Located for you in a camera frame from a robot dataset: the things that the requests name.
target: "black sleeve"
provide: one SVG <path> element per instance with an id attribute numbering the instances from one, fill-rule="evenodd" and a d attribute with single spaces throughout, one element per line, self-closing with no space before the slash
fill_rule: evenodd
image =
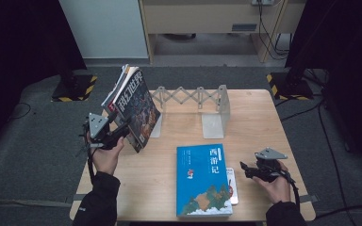
<path id="1" fill-rule="evenodd" d="M 120 181 L 116 177 L 96 172 L 93 189 L 82 200 L 73 225 L 110 225 L 117 220 L 117 194 Z"/>
<path id="2" fill-rule="evenodd" d="M 305 226 L 307 225 L 293 202 L 279 202 L 266 213 L 268 226 Z"/>

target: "yellow and black hazard tape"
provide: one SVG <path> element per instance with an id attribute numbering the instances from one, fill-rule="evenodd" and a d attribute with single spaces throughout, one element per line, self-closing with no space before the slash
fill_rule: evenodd
<path id="1" fill-rule="evenodd" d="M 71 102 L 71 101 L 85 101 L 90 97 L 90 94 L 93 90 L 93 86 L 95 85 L 96 79 L 98 76 L 94 75 L 90 78 L 88 83 L 88 87 L 85 89 L 85 93 L 82 96 L 70 97 L 70 96 L 61 96 L 54 98 L 52 97 L 52 102 Z"/>
<path id="2" fill-rule="evenodd" d="M 309 100 L 310 99 L 309 97 L 306 97 L 306 96 L 303 96 L 303 95 L 283 95 L 283 94 L 280 94 L 279 91 L 278 91 L 279 89 L 275 85 L 271 74 L 267 74 L 267 81 L 270 84 L 272 95 L 274 96 L 274 98 L 276 100 Z"/>

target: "black curtain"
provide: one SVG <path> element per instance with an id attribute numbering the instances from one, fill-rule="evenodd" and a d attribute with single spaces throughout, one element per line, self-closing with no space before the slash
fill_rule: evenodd
<path id="1" fill-rule="evenodd" d="M 0 0 L 0 130 L 26 86 L 86 69 L 59 1 Z"/>
<path id="2" fill-rule="evenodd" d="M 286 67 L 328 70 L 326 102 L 349 151 L 362 153 L 362 1 L 307 0 Z"/>

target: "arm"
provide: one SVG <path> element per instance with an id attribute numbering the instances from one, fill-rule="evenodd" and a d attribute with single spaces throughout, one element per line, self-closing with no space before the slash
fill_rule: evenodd
<path id="1" fill-rule="evenodd" d="M 282 170 L 288 170 L 282 162 L 279 163 Z M 258 177 L 254 177 L 253 180 L 267 191 L 273 204 L 266 213 L 269 226 L 307 225 L 296 204 L 290 201 L 290 184 L 284 177 L 279 176 L 271 183 Z"/>
<path id="2" fill-rule="evenodd" d="M 307 225 L 293 202 L 278 202 L 266 213 L 267 225 L 269 226 L 304 226 Z"/>
<path id="3" fill-rule="evenodd" d="M 73 221 L 74 226 L 115 224 L 120 181 L 113 176 L 113 173 L 123 146 L 123 137 L 121 137 L 112 150 L 93 151 L 92 161 L 97 170 L 93 189 L 82 200 Z"/>

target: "wooden table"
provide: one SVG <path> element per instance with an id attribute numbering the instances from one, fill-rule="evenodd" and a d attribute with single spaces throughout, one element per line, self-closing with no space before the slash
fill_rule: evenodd
<path id="1" fill-rule="evenodd" d="M 118 220 L 177 221 L 175 216 L 176 147 L 180 145 L 222 143 L 227 167 L 235 170 L 239 203 L 230 218 L 182 219 L 213 221 L 265 221 L 272 206 L 265 191 L 244 175 L 239 161 L 255 167 L 254 153 L 272 147 L 288 156 L 283 160 L 296 181 L 300 196 L 306 195 L 302 176 L 289 147 L 286 134 L 275 110 L 270 93 L 264 89 L 230 89 L 231 119 L 224 139 L 204 139 L 197 104 L 182 105 L 169 101 L 163 114 L 161 135 L 151 138 L 140 153 L 127 143 L 120 154 L 114 173 L 122 182 L 118 203 Z M 204 104 L 200 111 L 212 110 Z M 76 194 L 92 189 L 87 166 L 84 168 Z M 70 212 L 73 219 L 81 201 L 74 201 Z M 313 220 L 311 202 L 301 203 L 306 220 Z"/>

